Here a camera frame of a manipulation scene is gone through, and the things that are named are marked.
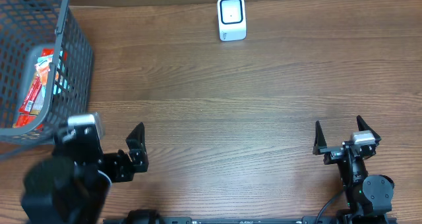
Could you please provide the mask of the long orange pasta packet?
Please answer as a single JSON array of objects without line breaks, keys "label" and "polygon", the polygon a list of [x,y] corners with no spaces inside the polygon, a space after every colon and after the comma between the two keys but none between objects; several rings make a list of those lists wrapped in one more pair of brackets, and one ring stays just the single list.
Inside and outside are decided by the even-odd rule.
[{"label": "long orange pasta packet", "polygon": [[34,64],[35,73],[26,97],[18,110],[18,118],[13,128],[19,128],[33,122],[44,106],[45,87],[50,72],[54,49],[44,48]]}]

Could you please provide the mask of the red stick sachet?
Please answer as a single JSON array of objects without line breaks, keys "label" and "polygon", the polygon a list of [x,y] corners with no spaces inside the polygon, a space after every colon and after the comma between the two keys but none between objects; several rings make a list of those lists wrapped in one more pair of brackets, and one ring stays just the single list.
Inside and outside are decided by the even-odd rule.
[{"label": "red stick sachet", "polygon": [[18,110],[20,113],[30,114],[41,89],[42,89],[42,81],[39,76],[36,76],[32,82],[32,85],[26,97],[24,98],[24,101],[22,102],[22,105],[20,106]]}]

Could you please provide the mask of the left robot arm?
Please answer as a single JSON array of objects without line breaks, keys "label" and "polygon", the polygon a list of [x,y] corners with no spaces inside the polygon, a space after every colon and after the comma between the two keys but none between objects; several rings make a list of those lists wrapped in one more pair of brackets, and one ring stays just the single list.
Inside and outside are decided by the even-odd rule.
[{"label": "left robot arm", "polygon": [[21,206],[30,223],[96,223],[112,184],[148,169],[143,123],[126,138],[128,152],[103,153],[94,124],[67,124],[54,140],[52,156],[23,180]]}]

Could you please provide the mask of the teal orange snack packet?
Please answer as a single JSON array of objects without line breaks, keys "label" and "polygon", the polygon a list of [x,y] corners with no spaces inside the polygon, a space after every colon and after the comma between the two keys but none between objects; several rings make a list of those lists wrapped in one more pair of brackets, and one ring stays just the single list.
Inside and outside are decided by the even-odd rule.
[{"label": "teal orange snack packet", "polygon": [[[36,74],[38,75],[38,77],[40,78],[40,81],[42,83],[42,95],[44,97],[45,97],[45,93],[46,93],[47,77],[48,77],[48,74],[49,74],[49,71],[50,71],[49,64],[52,62],[53,54],[54,54],[54,49],[44,48],[42,50],[40,57],[38,57],[38,59],[37,59],[37,63],[35,64]],[[67,52],[63,53],[63,51],[60,51],[59,56],[63,60],[65,60],[65,61],[67,60]],[[59,58],[59,64],[58,64],[57,68],[65,70],[65,67],[61,65],[60,58]],[[59,76],[58,72],[56,72],[55,80],[56,81],[60,80],[59,85],[64,87],[64,89],[68,88],[67,80],[65,80],[62,76]],[[58,88],[57,85],[54,85],[53,95],[60,94],[61,91],[62,91],[62,89]]]}]

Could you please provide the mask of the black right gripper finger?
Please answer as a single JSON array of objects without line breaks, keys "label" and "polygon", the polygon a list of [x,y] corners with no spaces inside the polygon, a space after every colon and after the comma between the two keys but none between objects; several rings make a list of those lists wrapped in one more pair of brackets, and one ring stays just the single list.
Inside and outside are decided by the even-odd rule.
[{"label": "black right gripper finger", "polygon": [[378,144],[381,140],[382,140],[382,138],[380,137],[380,135],[378,135],[365,121],[364,121],[364,119],[362,118],[362,116],[360,116],[360,115],[358,115],[357,117],[356,117],[356,119],[357,119],[357,126],[358,126],[358,129],[359,129],[359,131],[365,131],[365,130],[368,130],[368,131],[370,131],[372,134],[373,134],[373,136],[374,136],[374,138],[375,138],[375,142]]},{"label": "black right gripper finger", "polygon": [[313,146],[313,154],[314,155],[321,155],[326,153],[327,151],[327,144],[326,140],[322,131],[322,127],[320,125],[320,121],[315,123],[315,142]]}]

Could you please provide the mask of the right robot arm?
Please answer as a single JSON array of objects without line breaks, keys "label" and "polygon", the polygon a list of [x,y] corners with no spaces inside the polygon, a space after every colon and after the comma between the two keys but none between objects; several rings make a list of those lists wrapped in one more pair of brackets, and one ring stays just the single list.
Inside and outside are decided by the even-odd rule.
[{"label": "right robot arm", "polygon": [[[382,138],[363,120],[356,117],[358,131],[341,146],[329,147],[322,127],[315,123],[314,155],[323,155],[325,165],[336,164],[342,180],[342,189],[321,208],[314,223],[393,223],[387,213],[392,211],[394,181],[386,175],[370,175],[365,160],[376,155]],[[338,210],[334,217],[324,217],[326,209],[342,194],[346,195],[347,209]]]}]

